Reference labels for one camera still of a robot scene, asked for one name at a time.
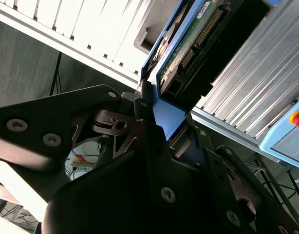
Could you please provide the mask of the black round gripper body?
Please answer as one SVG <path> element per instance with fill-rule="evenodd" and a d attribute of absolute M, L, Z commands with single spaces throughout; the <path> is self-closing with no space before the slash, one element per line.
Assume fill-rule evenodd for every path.
<path fill-rule="evenodd" d="M 156 153 L 124 154 L 61 188 L 44 234 L 231 234 L 204 168 Z"/>

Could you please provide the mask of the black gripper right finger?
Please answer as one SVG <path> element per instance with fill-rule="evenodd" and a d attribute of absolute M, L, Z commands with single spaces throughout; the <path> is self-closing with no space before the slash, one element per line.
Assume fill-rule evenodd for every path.
<path fill-rule="evenodd" d="M 299 224 L 226 146 L 213 149 L 205 130 L 186 120 L 169 145 L 179 162 L 205 175 L 201 210 L 207 234 L 299 234 Z"/>

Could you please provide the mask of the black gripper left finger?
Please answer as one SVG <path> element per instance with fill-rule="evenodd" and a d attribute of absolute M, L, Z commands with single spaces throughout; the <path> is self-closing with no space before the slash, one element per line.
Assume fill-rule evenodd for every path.
<path fill-rule="evenodd" d="M 98 85 L 2 107 L 0 159 L 53 174 L 63 167 L 72 148 L 103 134 L 113 137 L 113 150 L 96 169 L 131 152 L 173 159 L 152 104 L 153 87 L 143 80 L 132 100 Z"/>

